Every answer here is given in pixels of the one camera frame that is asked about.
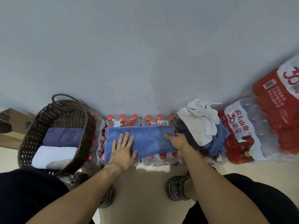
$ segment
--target person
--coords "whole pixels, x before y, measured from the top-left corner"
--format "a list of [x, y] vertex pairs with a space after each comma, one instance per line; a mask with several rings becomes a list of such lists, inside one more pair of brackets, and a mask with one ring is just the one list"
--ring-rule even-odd
[[[184, 157], [189, 173], [166, 182], [173, 201], [196, 201], [183, 223], [299, 223], [299, 211], [279, 190], [239, 174], [222, 176], [188, 144], [182, 134], [164, 135]], [[114, 140], [109, 164], [69, 191], [58, 178], [37, 169], [0, 174], [1, 223], [93, 223], [99, 205], [113, 201], [115, 177], [135, 160], [134, 135]]]

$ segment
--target cardboard box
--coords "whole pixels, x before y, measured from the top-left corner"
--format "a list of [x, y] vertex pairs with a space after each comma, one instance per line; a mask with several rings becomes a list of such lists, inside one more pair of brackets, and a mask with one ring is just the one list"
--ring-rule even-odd
[[33, 120], [12, 108], [0, 112], [0, 146], [19, 149]]

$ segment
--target person's left hand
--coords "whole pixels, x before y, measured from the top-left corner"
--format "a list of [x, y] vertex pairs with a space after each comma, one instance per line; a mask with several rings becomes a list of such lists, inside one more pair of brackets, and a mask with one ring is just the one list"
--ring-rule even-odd
[[129, 132], [126, 132], [125, 138], [123, 139], [123, 134], [119, 135], [117, 147], [116, 140], [112, 143], [112, 152], [110, 156], [109, 164], [115, 164], [121, 168], [121, 171], [125, 171], [136, 159], [138, 151], [134, 151], [132, 156], [130, 154], [130, 149], [133, 144], [135, 136], [132, 135], [129, 142]]

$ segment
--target person's left arm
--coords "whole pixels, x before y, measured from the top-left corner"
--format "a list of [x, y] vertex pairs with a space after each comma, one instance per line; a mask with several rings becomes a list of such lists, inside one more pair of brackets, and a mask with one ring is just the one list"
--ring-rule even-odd
[[109, 164], [103, 170], [74, 190], [50, 203], [33, 216], [27, 224], [89, 223], [114, 179], [136, 159], [137, 151], [132, 156], [130, 155], [134, 135], [132, 135], [129, 142], [128, 138], [128, 132], [124, 139], [123, 134], [121, 134], [117, 148], [116, 140], [113, 141]]

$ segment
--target gray wall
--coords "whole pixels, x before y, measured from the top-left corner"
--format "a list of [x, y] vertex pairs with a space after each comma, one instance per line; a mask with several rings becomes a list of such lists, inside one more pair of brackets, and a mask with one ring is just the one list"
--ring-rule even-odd
[[299, 52], [299, 0], [0, 0], [0, 105], [103, 114], [227, 104]]

